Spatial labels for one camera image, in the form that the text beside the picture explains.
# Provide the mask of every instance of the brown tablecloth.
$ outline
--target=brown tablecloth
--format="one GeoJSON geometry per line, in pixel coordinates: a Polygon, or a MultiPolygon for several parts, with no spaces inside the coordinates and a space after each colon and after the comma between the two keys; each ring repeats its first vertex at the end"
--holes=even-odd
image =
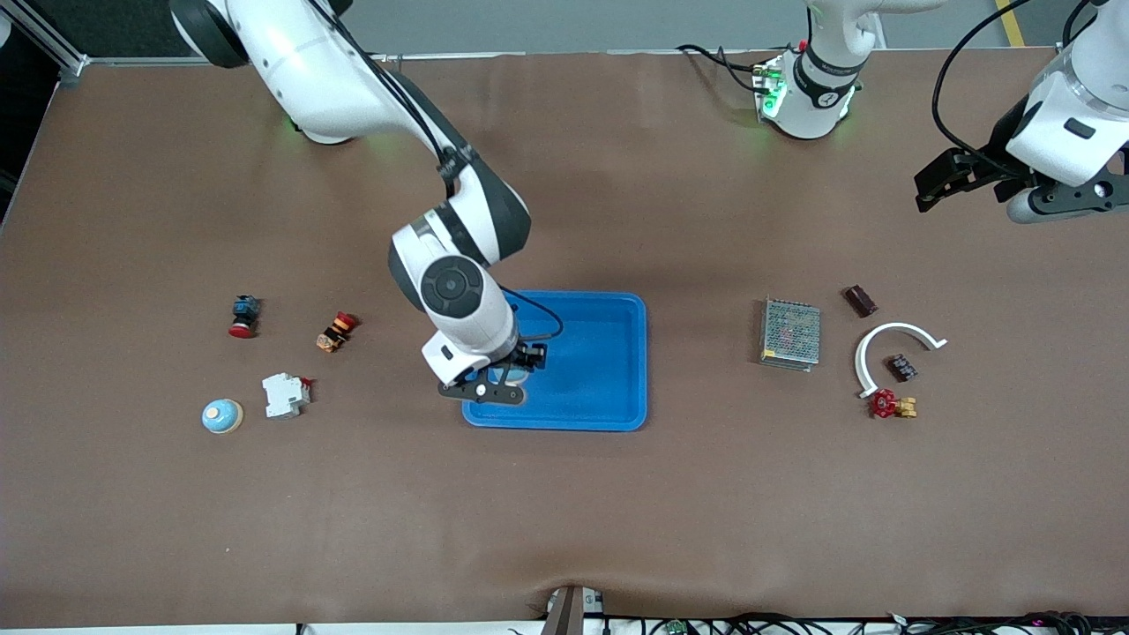
{"type": "MultiPolygon", "coordinates": [[[[1129,219],[1022,227],[987,190],[919,215],[942,56],[874,55],[815,142],[700,59],[405,64],[533,211],[499,280],[647,303],[650,417],[622,435],[437,397],[385,266],[443,197],[423,146],[310,143],[247,69],[87,70],[0,237],[0,624],[520,618],[564,583],[621,614],[1129,612],[1129,219]],[[812,374],[752,363],[769,295],[823,308],[812,374]],[[365,323],[326,355],[336,311],[365,323]],[[887,385],[885,355],[920,371],[917,420],[856,397],[886,321],[951,341],[872,349],[887,385]],[[315,402],[266,421],[279,372],[315,402]],[[229,436],[199,423],[220,397],[229,436]]],[[[969,52],[951,127],[986,139],[1048,58],[969,52]]]]}

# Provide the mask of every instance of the robotic arm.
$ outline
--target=robotic arm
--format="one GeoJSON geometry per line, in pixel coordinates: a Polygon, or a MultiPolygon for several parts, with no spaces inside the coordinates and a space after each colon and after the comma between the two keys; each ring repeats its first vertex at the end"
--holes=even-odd
{"type": "Polygon", "coordinates": [[[525,246],[528,209],[414,84],[365,54],[339,18],[349,5],[169,1],[177,29],[196,52],[225,68],[254,64],[309,139],[340,143],[399,130],[431,148],[447,199],[393,235],[388,269],[438,329],[422,353],[439,392],[520,403],[524,392],[510,379],[518,373],[510,371],[544,367],[546,349],[520,341],[514,310],[487,268],[525,246]],[[491,380],[490,367],[501,368],[499,380],[491,380]]]}
{"type": "Polygon", "coordinates": [[[927,11],[947,0],[804,1],[811,41],[759,67],[753,86],[762,119],[793,137],[816,139],[847,116],[855,80],[877,41],[877,15],[927,11]]]}
{"type": "Polygon", "coordinates": [[[989,183],[1015,223],[1129,210],[1129,0],[1091,3],[1093,24],[1039,73],[987,145],[945,150],[914,176],[920,211],[989,183]],[[1120,173],[1108,167],[1115,157],[1120,173]]]}

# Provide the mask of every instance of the blue dome object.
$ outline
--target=blue dome object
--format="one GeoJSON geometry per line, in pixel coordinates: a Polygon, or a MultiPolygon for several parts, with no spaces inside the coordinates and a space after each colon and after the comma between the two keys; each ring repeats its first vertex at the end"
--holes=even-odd
{"type": "Polygon", "coordinates": [[[227,434],[239,427],[243,421],[243,407],[230,399],[217,399],[204,406],[200,421],[208,432],[227,434]]]}

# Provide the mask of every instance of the blue plastic tray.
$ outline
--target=blue plastic tray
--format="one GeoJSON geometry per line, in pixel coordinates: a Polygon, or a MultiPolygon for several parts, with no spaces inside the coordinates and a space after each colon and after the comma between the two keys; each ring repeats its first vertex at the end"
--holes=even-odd
{"type": "MultiPolygon", "coordinates": [[[[552,308],[564,332],[549,340],[545,368],[522,386],[522,406],[463,402],[474,426],[551,430],[631,432],[647,418],[647,307],[634,294],[520,292],[552,308]]],[[[523,333],[557,325],[534,306],[518,306],[523,333]]]]}

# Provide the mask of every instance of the white arch-shaped part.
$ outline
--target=white arch-shaped part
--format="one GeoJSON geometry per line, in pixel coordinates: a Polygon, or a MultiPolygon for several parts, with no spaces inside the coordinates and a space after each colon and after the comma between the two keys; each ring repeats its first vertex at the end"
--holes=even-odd
{"type": "Polygon", "coordinates": [[[858,342],[858,348],[855,349],[855,374],[858,375],[858,383],[863,384],[863,392],[858,393],[859,399],[866,399],[874,394],[878,390],[878,385],[874,383],[874,379],[870,377],[870,371],[866,367],[866,349],[870,346],[870,340],[874,336],[881,333],[882,331],[901,331],[908,333],[920,340],[929,350],[937,350],[938,348],[948,343],[948,340],[935,339],[929,333],[925,332],[925,329],[920,327],[914,327],[913,324],[907,324],[905,322],[890,322],[889,324],[883,324],[881,327],[875,327],[869,333],[863,338],[863,341],[858,342]]]}

